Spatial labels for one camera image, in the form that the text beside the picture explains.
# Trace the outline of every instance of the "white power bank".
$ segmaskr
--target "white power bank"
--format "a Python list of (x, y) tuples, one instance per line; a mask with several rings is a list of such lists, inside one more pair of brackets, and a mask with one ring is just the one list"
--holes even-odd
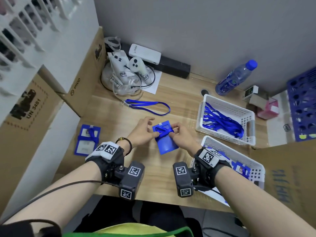
[(147, 47), (143, 47), (137, 44), (132, 44), (130, 51), (128, 52), (130, 56), (139, 56), (143, 61), (150, 62), (158, 65), (161, 58), (161, 53), (154, 51)]

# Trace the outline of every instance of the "black pants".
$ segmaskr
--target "black pants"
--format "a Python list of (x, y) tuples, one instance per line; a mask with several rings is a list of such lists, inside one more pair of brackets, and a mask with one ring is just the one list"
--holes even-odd
[[(134, 201), (103, 196), (91, 215), (86, 215), (74, 232), (94, 232), (106, 227), (123, 223), (137, 223), (132, 215)], [(140, 223), (156, 226), (165, 231), (173, 231), (184, 226), (190, 227), (194, 237), (202, 237), (200, 223), (193, 218), (184, 218), (178, 205), (143, 201), (140, 212)], [(183, 232), (177, 237), (189, 237)]]

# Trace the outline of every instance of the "water bottle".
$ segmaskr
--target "water bottle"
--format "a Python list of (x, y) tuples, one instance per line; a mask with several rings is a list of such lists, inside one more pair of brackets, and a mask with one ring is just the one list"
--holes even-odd
[(224, 80), (216, 85), (216, 93), (221, 96), (226, 95), (236, 86), (243, 83), (257, 66), (258, 63), (255, 60), (250, 60), (246, 64), (236, 67)]

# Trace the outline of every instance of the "white wall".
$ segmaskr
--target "white wall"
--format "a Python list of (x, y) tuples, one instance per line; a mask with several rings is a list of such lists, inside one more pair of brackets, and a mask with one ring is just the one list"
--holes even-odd
[(275, 92), (316, 65), (316, 0), (95, 0), (105, 36), (119, 36), (223, 79), (248, 59), (241, 85)]

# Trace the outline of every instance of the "wooden desk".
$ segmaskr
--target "wooden desk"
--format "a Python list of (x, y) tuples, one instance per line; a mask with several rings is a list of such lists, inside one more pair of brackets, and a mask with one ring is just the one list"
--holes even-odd
[[(235, 105), (242, 107), (246, 105), (241, 99), (241, 91), (233, 90), (227, 96), (221, 97), (216, 94), (214, 83), (195, 74), (190, 75), (189, 79), (182, 79), (163, 73), (156, 95), (144, 92), (141, 100), (162, 101), (171, 107), (171, 112), (167, 116), (155, 116), (153, 125), (166, 120), (169, 120), (170, 123), (181, 122), (188, 127), (197, 141), (201, 141), (203, 135), (195, 131), (195, 125), (199, 104), (203, 100), (200, 95), (203, 88), (209, 90), (211, 95)], [(164, 112), (166, 107), (155, 105), (151, 109)], [(101, 127), (100, 142), (116, 141), (121, 136), (127, 136), (138, 120), (148, 115), (150, 113), (146, 111), (134, 110), (122, 105), (122, 102), (116, 99), (112, 92), (104, 89), (98, 83), (86, 113), (80, 120), (77, 134), (73, 137), (57, 173), (67, 174), (84, 163), (84, 157), (73, 154), (82, 124)], [(256, 119), (256, 138), (256, 147), (268, 147), (266, 125), (263, 120)], [(222, 142), (245, 155), (249, 155), (249, 146)], [(231, 212), (229, 207), (198, 191), (189, 198), (178, 197), (172, 165), (178, 161), (185, 161), (190, 164), (192, 158), (186, 151), (177, 149), (160, 155), (157, 143), (152, 140), (148, 145), (135, 148), (125, 158), (124, 165), (129, 166), (132, 160), (142, 162), (146, 167), (145, 176), (136, 199)], [(118, 196), (118, 189), (104, 184), (100, 186), (96, 194)]]

